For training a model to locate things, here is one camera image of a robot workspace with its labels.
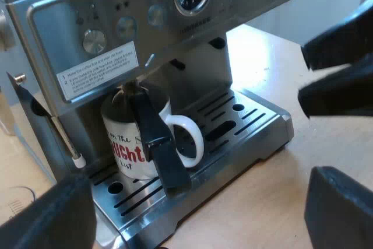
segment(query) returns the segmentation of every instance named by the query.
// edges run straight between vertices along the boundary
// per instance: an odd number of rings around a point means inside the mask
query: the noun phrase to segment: portafilter handle
[[[192,180],[177,154],[174,137],[145,89],[135,82],[127,84],[125,95],[140,132],[145,158],[148,162],[154,161],[166,195],[175,197],[190,190]]]

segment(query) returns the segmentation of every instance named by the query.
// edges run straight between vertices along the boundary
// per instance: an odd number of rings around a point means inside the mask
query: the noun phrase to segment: drip tray grate
[[[196,167],[189,169],[192,177],[192,190],[184,196],[170,200],[166,197],[158,178],[134,180],[118,171],[116,164],[104,168],[90,178],[96,205],[126,241],[138,236],[147,225],[151,223],[156,225],[155,221],[166,214],[172,215],[169,223],[175,224],[170,228],[170,234],[172,234],[176,223],[194,207],[197,207],[247,166],[259,158],[267,158],[292,137],[291,133],[284,133],[284,130],[288,130],[286,124],[288,121],[283,116],[230,89],[205,97],[180,114],[189,116],[197,123],[205,141],[203,159]],[[269,139],[271,134],[279,134],[277,130],[285,135],[282,138],[276,137],[278,143]],[[195,144],[187,131],[181,127],[175,127],[175,138],[180,152],[186,156],[195,155]],[[273,147],[267,144],[264,148],[260,148],[262,144],[256,144],[263,141],[268,143],[269,140]],[[248,145],[258,147],[255,148],[258,150],[254,156],[248,156],[254,151],[253,147]],[[219,179],[219,183],[214,183],[213,179],[221,176],[221,171],[229,164],[237,165],[237,170],[230,171],[232,174],[229,178],[224,175],[223,180]],[[207,191],[203,191],[201,195],[201,191],[198,190],[203,188]],[[175,207],[183,202],[188,204],[182,207],[185,213],[180,210],[180,207]]]

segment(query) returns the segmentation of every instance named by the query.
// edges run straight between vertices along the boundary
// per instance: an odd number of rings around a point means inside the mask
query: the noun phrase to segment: white wall
[[[361,0],[291,0],[248,24],[304,44],[341,21],[360,2]]]

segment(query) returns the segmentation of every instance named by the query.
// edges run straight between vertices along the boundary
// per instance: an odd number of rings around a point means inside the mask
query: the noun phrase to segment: wooden countertop
[[[314,166],[335,166],[373,189],[373,119],[308,120],[298,89],[336,68],[308,72],[298,44],[243,25],[228,33],[228,46],[233,86],[246,87],[289,111],[295,137],[183,221],[163,246],[311,248],[303,217],[309,173]],[[0,192],[25,185],[39,197],[50,188],[15,136],[0,132],[0,144]]]

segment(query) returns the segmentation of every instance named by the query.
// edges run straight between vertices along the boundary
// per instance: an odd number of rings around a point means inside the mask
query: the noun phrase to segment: white mug
[[[183,127],[189,132],[196,147],[196,158],[185,157],[177,151],[185,167],[196,166],[203,156],[203,136],[200,129],[190,118],[183,115],[172,115],[170,98],[158,87],[146,85],[150,101],[159,111],[159,116],[174,134],[174,125]],[[123,101],[120,105],[112,104],[114,95],[109,95],[101,106],[107,134],[119,169],[128,177],[144,180],[158,176],[153,161],[147,162],[143,153],[140,133],[133,119],[131,109]]]

